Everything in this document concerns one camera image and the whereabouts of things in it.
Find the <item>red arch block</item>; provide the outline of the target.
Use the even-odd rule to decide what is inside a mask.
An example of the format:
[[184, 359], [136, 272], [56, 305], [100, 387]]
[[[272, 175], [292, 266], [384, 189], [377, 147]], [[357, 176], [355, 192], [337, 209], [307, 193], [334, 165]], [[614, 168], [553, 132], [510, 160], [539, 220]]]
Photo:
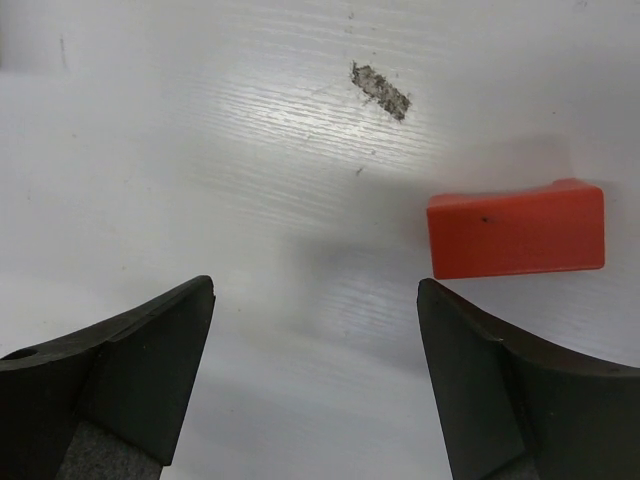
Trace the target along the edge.
[[441, 194], [426, 209], [439, 280], [596, 270], [605, 264], [605, 197], [577, 179], [524, 191]]

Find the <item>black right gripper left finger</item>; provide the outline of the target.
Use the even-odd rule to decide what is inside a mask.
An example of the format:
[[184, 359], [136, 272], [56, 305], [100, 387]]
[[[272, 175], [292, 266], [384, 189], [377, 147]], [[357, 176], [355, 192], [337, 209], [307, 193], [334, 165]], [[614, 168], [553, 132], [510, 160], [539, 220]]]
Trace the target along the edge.
[[4, 479], [157, 479], [174, 458], [215, 305], [197, 276], [1, 359]]

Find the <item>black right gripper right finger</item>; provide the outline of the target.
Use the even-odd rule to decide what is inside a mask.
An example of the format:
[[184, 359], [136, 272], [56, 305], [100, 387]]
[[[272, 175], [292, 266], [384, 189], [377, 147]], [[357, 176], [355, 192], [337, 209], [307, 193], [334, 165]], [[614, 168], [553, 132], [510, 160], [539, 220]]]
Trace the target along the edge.
[[417, 311], [453, 478], [638, 478], [637, 368], [544, 340], [433, 279]]

